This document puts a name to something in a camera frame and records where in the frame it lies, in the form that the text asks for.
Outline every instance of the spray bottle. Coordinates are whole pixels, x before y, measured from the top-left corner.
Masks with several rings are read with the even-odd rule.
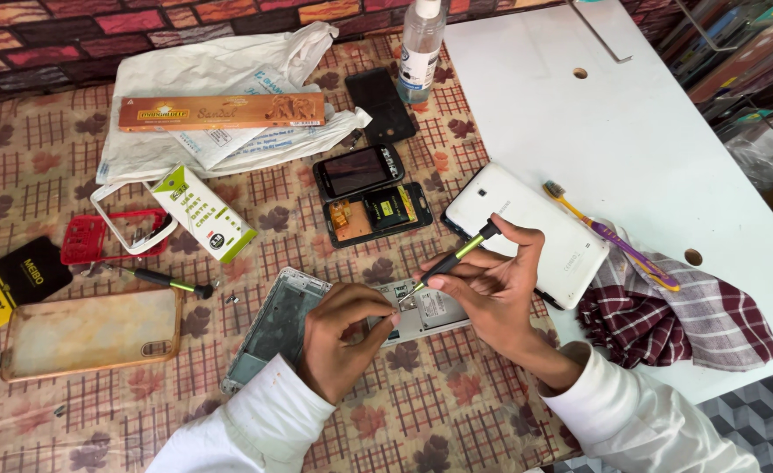
[[[398,69],[398,95],[404,102],[428,99],[446,21],[441,0],[416,0],[407,8]]]

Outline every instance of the checkered cloth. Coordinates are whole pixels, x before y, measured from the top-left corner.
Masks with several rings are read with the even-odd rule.
[[[745,292],[696,268],[645,251],[622,228],[617,234],[673,276],[666,290],[612,245],[579,303],[578,319],[595,346],[624,368],[677,360],[724,371],[749,371],[773,359],[773,335]]]

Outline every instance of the white sleeve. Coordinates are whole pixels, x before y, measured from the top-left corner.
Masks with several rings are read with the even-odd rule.
[[[174,432],[147,471],[299,473],[334,409],[279,354],[229,402]]]
[[[624,370],[585,342],[560,350],[585,366],[566,392],[539,394],[579,440],[582,452],[621,471],[760,471],[758,460],[722,438],[671,386]]]

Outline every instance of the precision screwdriver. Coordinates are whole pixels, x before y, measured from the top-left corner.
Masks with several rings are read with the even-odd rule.
[[[100,263],[100,266],[103,266],[109,271],[115,268],[111,264],[106,264],[106,263]],[[209,297],[212,296],[212,293],[214,292],[214,286],[212,285],[192,285],[190,283],[180,281],[177,278],[174,278],[173,276],[156,273],[155,271],[150,271],[149,269],[123,268],[121,266],[118,266],[118,268],[123,269],[124,271],[128,272],[129,274],[132,274],[136,278],[143,279],[145,281],[149,281],[157,285],[171,286],[171,287],[187,290],[189,292],[193,292],[194,294],[199,296],[200,299],[208,299]]]
[[[462,260],[465,255],[468,254],[468,252],[472,251],[474,248],[478,247],[480,243],[485,242],[495,235],[500,235],[500,229],[497,228],[494,223],[492,223],[492,219],[488,219],[486,226],[480,229],[480,233],[477,233],[477,235],[465,243],[462,248],[442,258],[439,263],[436,263],[434,267],[425,273],[419,282],[413,286],[413,290],[408,292],[406,296],[402,297],[398,303],[402,303],[407,297],[412,296],[413,294],[416,294],[420,290],[424,289],[424,287],[428,285],[428,279],[430,279],[430,277],[434,274],[445,274],[448,271],[454,269],[454,267],[460,263],[460,260]]]

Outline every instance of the floral tablecloth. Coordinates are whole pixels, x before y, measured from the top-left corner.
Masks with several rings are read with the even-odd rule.
[[[381,66],[395,77],[399,44],[393,35],[336,45],[309,81],[336,109],[349,109],[344,78]],[[74,215],[94,213],[88,197],[98,187],[110,99],[111,86],[100,86],[0,103],[0,257],[40,235],[60,244]],[[404,182],[421,183],[439,215],[488,160],[445,48],[429,100],[408,111],[418,134],[397,144],[407,169]],[[222,281],[210,300],[184,295],[178,355],[166,363],[41,381],[0,379],[0,471],[143,471],[180,425],[226,401],[218,383],[282,268],[332,282],[381,285],[408,277],[419,260],[458,245],[437,220],[334,250],[311,166],[345,149],[338,145],[322,155],[208,181],[259,229],[233,263],[209,257],[181,228],[165,253],[123,262],[201,284]],[[105,204],[107,211],[156,206],[140,184],[125,186]],[[118,248],[109,238],[106,249]],[[74,281],[52,299],[152,288],[102,268],[80,274],[87,268],[72,267]],[[232,295],[240,302],[225,304]],[[534,298],[532,308],[534,325],[558,344],[544,303]],[[0,350],[5,335],[1,328]],[[540,401],[536,384],[470,327],[382,349],[326,423],[304,470],[515,473],[568,458],[578,449],[576,440]]]

